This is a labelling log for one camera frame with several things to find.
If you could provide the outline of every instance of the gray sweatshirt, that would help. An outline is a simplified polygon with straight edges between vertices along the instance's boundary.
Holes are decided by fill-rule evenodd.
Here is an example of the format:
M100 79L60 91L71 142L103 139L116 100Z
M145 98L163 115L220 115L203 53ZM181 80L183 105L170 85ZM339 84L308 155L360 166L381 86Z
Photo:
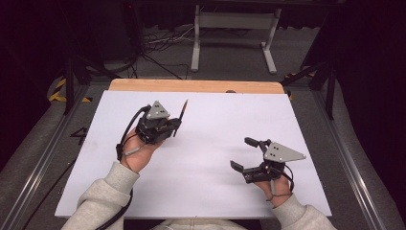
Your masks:
M96 229L115 216L129 201L129 192L140 177L118 162L104 179L98 179L84 192L78 202L77 211L66 221L62 229ZM273 209L283 230L335 229L329 220L311 205L303 206L295 195L283 205ZM108 229L122 230L121 217ZM224 219L168 219L154 230L241 230L245 229Z

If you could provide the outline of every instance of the forearm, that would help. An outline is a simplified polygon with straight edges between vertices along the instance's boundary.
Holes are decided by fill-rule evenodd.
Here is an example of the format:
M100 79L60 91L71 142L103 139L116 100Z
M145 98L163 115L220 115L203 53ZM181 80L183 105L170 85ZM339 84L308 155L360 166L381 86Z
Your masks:
M137 173L114 163L107 177L95 181L80 197L77 211L62 229L96 229L106 223L127 204L138 178ZM123 229L123 220L111 229Z
M303 206L295 195L285 203L273 209L283 230L299 229L335 229L326 216L313 206Z

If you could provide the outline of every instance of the gray carpet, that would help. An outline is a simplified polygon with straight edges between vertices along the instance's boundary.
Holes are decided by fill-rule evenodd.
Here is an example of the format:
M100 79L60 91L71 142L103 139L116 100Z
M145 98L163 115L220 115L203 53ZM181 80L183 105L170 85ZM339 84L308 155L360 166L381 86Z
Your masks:
M280 81L284 75L299 71L299 66L317 32L318 30L309 29L278 30L271 46L271 53L278 69L278 74L273 76L268 73L259 48L259 43L266 36L265 32L251 31L246 35L237 36L225 31L208 31L201 38L199 72L189 72L188 80ZM190 65L192 42L186 40L165 51L151 52L148 55L163 64ZM112 68L115 65L108 64L106 66ZM167 66L167 68L182 78L186 77L185 66ZM123 77L131 76L131 74L132 70L121 73ZM174 79L174 77L170 77L167 71L141 57L137 62L137 75L142 78ZM102 91L108 88L109 82L105 79L99 77L92 81L86 97L93 98L93 102L80 103L66 131L62 134L60 145L57 147L41 183L15 229L22 229L40 200L68 167L68 164L78 155L80 150L79 138L70 137L70 135L82 127L90 127ZM304 139L317 173L325 185L325 193L332 212L330 220L337 229L370 229L338 159L338 149L323 122L323 113L316 106L314 93L305 87L307 81L308 79L299 80L288 88L293 94L291 102ZM370 191L377 211L387 229L405 229L394 202L357 141L339 85L336 88L337 93L333 107L334 122ZM0 202L2 205L0 206L0 213L2 215L0 224L6 220L7 213L11 210L42 152L46 149L56 130L58 121L62 118L63 111L64 103L53 102L51 108L38 121L8 165L1 171ZM54 213L68 176L69 173L66 173L62 177L36 211L26 229L60 229L66 219L55 218ZM280 228L275 219L262 220L261 225L263 230Z

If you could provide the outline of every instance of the black equipment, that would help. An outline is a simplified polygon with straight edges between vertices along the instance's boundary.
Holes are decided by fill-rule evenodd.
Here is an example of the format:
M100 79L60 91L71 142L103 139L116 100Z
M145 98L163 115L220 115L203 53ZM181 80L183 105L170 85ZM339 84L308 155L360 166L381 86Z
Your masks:
M186 103L182 109L182 113L185 111ZM160 141L163 141L169 138L174 131L176 131L180 125L182 124L181 117L180 118L173 118L169 119L170 114L167 110L158 102L151 105L147 105L142 107L132 118L131 122L129 123L125 133L123 135L122 141L120 144L117 144L116 151L117 151L117 159L119 161L122 160L122 156L124 154L124 141L125 136L130 130L132 124L134 123L135 119L144 112L144 116L140 118L137 126L135 127L135 134L147 144L155 144Z
M272 142L271 140L257 141L250 137L244 139L245 143L252 147L259 147L263 154L263 162L255 168L244 169L243 166L231 161L231 167L242 173L247 184L260 181L272 181L279 179L282 175L291 182L291 190L293 190L293 175L292 178L284 173L285 162L305 159L305 155L298 151L290 149L286 146Z

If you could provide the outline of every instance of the white paper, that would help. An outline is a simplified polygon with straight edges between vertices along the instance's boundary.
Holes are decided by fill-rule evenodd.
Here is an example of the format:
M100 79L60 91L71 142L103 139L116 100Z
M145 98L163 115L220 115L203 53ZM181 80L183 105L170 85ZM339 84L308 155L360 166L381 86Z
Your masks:
M294 193L302 204L311 204L331 216L286 95L127 91L103 93L56 216L72 216L80 195L94 180L107 175L116 161L115 147L141 107L159 101L175 118L185 100L189 102L176 137L170 137L155 151L141 171L126 217L273 217L263 192L253 184L246 184L241 173L230 166L231 160L244 168L257 167L262 162L260 149L246 145L245 137L271 139L305 154L306 160L287 163L294 173Z

